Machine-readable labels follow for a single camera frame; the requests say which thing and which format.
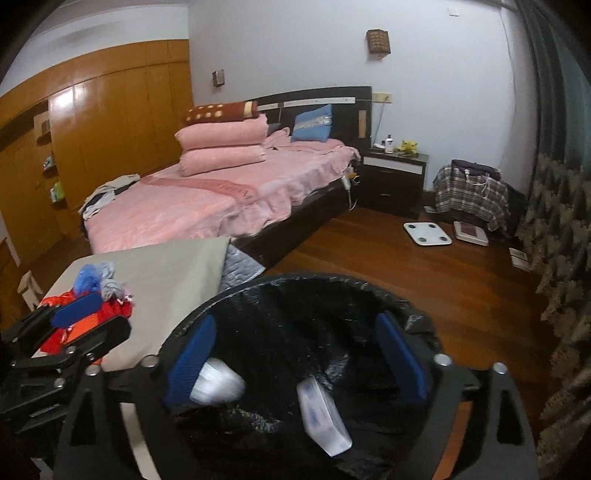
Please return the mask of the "grey quilted pad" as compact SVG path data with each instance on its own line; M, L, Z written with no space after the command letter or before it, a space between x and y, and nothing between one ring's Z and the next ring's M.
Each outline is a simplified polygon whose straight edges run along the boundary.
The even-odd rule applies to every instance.
M262 275L266 267L242 250L229 243L221 269L221 282L218 292L235 288Z

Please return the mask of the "grey table cloth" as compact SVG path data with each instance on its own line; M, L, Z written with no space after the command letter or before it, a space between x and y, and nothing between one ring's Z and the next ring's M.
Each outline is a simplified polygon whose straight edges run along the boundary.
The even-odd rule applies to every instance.
M129 338L102 359L105 371L130 368L156 354L174 328L218 292L228 237L190 239L83 257L48 290L66 292L85 264L112 262L114 279L133 301Z

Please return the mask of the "brown dotted bolster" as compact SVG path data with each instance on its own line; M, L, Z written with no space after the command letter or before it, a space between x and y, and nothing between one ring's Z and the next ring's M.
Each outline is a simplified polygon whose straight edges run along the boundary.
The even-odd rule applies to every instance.
M194 106L188 111L183 121L185 125L200 123L240 122L259 117L259 105L256 101L216 103Z

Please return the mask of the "bed with pink cover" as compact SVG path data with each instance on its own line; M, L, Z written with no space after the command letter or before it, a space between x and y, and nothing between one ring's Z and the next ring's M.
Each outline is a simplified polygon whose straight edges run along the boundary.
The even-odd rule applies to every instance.
M253 237L283 222L312 193L339 183L360 155L337 139L294 141L277 131L263 161L190 177L173 165L142 178L85 220L105 254L173 240Z

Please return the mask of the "black lined trash bin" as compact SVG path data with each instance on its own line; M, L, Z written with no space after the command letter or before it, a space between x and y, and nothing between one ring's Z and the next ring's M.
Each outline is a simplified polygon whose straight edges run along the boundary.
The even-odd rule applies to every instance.
M427 409L409 402L378 340L377 320L400 330L419 364L442 350L431 318L409 301L342 275L264 277L190 312L163 342L171 368L207 318L211 356L245 380L226 405L183 402L176 430L201 479L383 479L413 447ZM353 440L329 456L304 431L297 385L328 391Z

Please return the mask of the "pink pillow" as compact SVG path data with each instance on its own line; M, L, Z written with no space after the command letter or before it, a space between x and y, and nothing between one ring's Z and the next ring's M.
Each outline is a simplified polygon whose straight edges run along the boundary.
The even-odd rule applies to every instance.
M188 177L263 160L264 150L260 145L194 149L180 156L179 169L183 176Z
M183 151L205 148L238 147L262 144L267 136L267 119L239 122L195 124L180 129L175 138Z

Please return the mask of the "upper pink pillow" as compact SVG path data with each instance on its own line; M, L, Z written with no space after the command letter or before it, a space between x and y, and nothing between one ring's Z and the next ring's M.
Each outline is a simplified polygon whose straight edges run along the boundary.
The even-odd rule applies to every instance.
M267 119L239 122L195 124L180 129L175 138L183 151L205 148L238 147L262 144L267 136Z

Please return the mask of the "right wall lamp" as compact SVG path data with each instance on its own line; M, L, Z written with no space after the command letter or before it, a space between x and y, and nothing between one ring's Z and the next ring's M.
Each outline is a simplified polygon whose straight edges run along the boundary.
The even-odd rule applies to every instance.
M366 33L366 41L370 55L385 57L391 54L390 36L387 30L368 30Z

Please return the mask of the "clothes pile on bed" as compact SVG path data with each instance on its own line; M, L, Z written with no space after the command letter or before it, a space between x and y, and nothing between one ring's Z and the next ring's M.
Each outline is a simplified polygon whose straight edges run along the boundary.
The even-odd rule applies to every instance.
M138 174L122 175L97 187L84 200L78 211L82 220L87 221L96 215L101 209L112 203L119 194L125 192L139 180Z

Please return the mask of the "white bathroom scale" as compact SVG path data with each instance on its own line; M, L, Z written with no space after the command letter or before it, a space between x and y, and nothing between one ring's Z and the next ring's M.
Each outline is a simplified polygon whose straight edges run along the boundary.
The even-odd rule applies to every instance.
M433 222L407 222L403 228L421 247L449 246L453 243L452 238Z

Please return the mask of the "white tissue wad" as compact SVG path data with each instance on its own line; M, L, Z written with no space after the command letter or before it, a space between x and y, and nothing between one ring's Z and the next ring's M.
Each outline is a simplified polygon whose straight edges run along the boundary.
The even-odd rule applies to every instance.
M216 405L235 402L243 392L245 380L224 361L209 358L193 384L189 399L199 405Z

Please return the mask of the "small white stool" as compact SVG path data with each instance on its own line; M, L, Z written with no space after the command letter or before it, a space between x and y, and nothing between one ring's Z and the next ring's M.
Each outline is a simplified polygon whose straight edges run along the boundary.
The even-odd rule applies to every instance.
M27 271L19 282L17 293L22 296L27 307L34 311L44 296L43 290L35 280L31 271Z

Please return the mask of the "wall lamp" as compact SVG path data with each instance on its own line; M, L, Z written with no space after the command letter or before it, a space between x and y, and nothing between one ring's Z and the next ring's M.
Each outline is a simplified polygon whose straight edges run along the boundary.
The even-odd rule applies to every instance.
M390 36L387 30L368 30L366 33L366 41L370 55L385 57L391 54Z
M219 69L212 72L212 85L215 88L221 88L225 84L224 70Z

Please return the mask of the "red plastic bag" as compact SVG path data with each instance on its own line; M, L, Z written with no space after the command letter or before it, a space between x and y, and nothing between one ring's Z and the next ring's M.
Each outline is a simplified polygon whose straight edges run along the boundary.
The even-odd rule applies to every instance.
M130 318L133 303L129 297L118 299L116 297L103 301L101 308L91 315L77 321L67 328L58 328L34 354L35 357L56 355L69 343L87 333L91 329L116 316Z

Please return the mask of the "framed picture on floor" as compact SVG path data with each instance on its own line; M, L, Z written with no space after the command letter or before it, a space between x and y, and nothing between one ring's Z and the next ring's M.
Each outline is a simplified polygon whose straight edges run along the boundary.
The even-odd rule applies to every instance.
M487 247L489 245L489 239L486 232L481 227L471 223L455 221L454 232L456 238L460 241L482 247Z

